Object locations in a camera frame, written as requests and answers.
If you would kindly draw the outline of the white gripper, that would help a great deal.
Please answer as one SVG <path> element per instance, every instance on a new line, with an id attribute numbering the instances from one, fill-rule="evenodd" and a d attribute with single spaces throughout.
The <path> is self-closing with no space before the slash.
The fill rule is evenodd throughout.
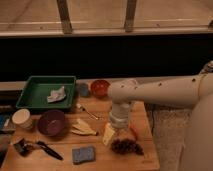
<path id="1" fill-rule="evenodd" d="M 115 134 L 115 130 L 113 128 L 124 129 L 129 127 L 129 130 L 131 131 L 135 140 L 138 140 L 138 134 L 135 128 L 131 124 L 129 124 L 130 112 L 131 112 L 131 105 L 128 103 L 112 104 L 112 108 L 109 113 L 110 123 L 107 123 L 105 125 L 104 136 L 102 139 L 102 142 L 105 146 L 107 146 L 110 143 L 111 139 Z"/>

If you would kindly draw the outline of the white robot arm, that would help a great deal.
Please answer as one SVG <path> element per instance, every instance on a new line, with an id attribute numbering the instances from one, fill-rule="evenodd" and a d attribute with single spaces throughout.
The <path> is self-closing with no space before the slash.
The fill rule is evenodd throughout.
<path id="1" fill-rule="evenodd" d="M 192 108 L 178 171 L 213 171 L 213 60 L 198 75 L 139 84 L 135 79 L 112 83 L 108 124 L 112 129 L 129 125 L 134 101 Z"/>

